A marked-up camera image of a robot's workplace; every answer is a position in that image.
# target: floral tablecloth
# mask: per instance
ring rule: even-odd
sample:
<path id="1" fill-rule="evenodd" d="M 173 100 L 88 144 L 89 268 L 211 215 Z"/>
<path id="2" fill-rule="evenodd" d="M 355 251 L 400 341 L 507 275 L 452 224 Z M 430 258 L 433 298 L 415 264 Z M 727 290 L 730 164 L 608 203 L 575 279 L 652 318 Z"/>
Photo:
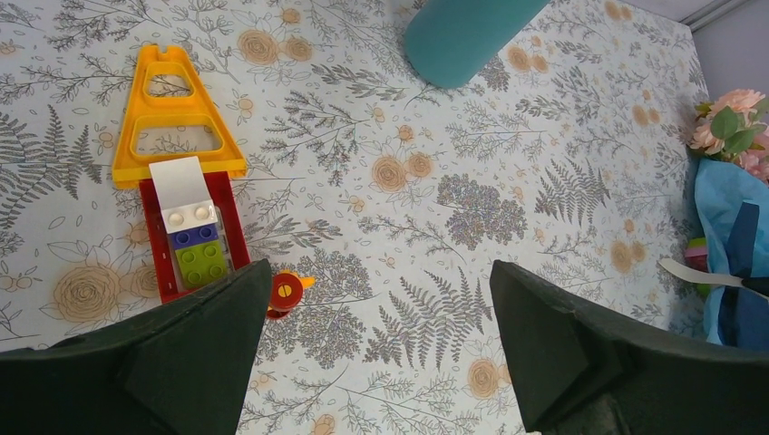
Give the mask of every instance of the floral tablecloth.
<path id="1" fill-rule="evenodd" d="M 187 50 L 248 155 L 233 189 L 252 259 L 317 279 L 266 325 L 238 431 L 520 433 L 497 258 L 699 334 L 701 301 L 656 266 L 694 225 L 689 30 L 557 0 L 443 90 L 401 54 L 423 3 L 0 3 L 0 350 L 159 303 L 139 194 L 110 179 L 145 44 Z M 150 90 L 182 95 L 177 79 Z M 205 134 L 145 131 L 140 148 L 202 150 Z"/>

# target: blue fabric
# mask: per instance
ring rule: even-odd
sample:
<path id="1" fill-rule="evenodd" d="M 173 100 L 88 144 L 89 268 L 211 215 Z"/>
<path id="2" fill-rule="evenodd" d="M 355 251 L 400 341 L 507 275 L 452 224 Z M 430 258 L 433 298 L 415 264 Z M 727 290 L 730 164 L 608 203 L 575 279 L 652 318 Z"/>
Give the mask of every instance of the blue fabric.
<path id="1" fill-rule="evenodd" d="M 725 245 L 735 227 L 743 202 L 758 205 L 758 228 L 753 250 L 752 276 L 769 276 L 769 188 L 737 166 L 720 161 L 700 162 L 695 183 L 697 213 L 707 239 L 707 264 L 713 273 L 730 274 Z M 706 300 L 704 327 L 710 343 L 724 344 L 719 316 L 726 301 L 726 317 L 734 323 L 729 335 L 739 347 L 769 350 L 769 304 L 744 289 L 724 298 L 725 289 L 714 289 Z"/>

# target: gray wall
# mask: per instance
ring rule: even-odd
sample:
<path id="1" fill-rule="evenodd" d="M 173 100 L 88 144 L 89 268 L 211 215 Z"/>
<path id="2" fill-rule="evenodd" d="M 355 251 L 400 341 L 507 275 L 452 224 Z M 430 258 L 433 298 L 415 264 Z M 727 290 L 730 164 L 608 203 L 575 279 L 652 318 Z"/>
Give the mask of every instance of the gray wall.
<path id="1" fill-rule="evenodd" d="M 769 94 L 769 0 L 752 0 L 694 37 L 711 98 L 737 88 Z"/>
<path id="2" fill-rule="evenodd" d="M 657 15 L 681 21 L 707 6 L 713 0 L 623 0 Z"/>

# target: yellow lego piece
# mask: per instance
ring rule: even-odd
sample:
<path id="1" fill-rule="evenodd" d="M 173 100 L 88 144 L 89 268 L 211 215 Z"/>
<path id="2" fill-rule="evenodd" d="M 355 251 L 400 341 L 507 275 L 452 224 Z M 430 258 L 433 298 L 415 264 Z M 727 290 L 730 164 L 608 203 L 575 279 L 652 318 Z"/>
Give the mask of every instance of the yellow lego piece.
<path id="1" fill-rule="evenodd" d="M 148 93 L 149 81 L 159 74 L 183 78 L 190 87 L 190 95 L 151 96 Z M 140 155 L 136 150 L 142 130 L 190 125 L 209 127 L 221 147 L 218 150 L 147 156 Z M 246 175 L 243 153 L 219 116 L 187 53 L 176 46 L 169 46 L 166 53 L 162 53 L 159 46 L 146 45 L 139 50 L 120 142 L 112 163 L 112 179 L 118 189 L 137 188 L 139 181 L 151 177 L 150 163 L 191 156 L 198 156 L 203 172 L 228 172 L 231 178 Z"/>
<path id="2" fill-rule="evenodd" d="M 290 274 L 297 278 L 299 278 L 299 282 L 302 283 L 302 288 L 308 288 L 311 287 L 315 283 L 315 277 L 314 276 L 307 276 L 307 277 L 301 277 L 298 273 L 293 272 L 288 269 L 284 269 L 280 271 L 281 274 Z"/>

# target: white tile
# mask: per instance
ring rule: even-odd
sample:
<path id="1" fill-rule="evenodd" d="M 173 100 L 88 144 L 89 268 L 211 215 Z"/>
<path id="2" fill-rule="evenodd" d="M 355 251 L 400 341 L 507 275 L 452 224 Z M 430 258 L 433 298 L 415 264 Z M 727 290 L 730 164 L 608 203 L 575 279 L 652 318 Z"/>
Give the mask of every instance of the white tile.
<path id="1" fill-rule="evenodd" d="M 216 211 L 197 157 L 150 164 L 168 234 L 216 223 Z"/>

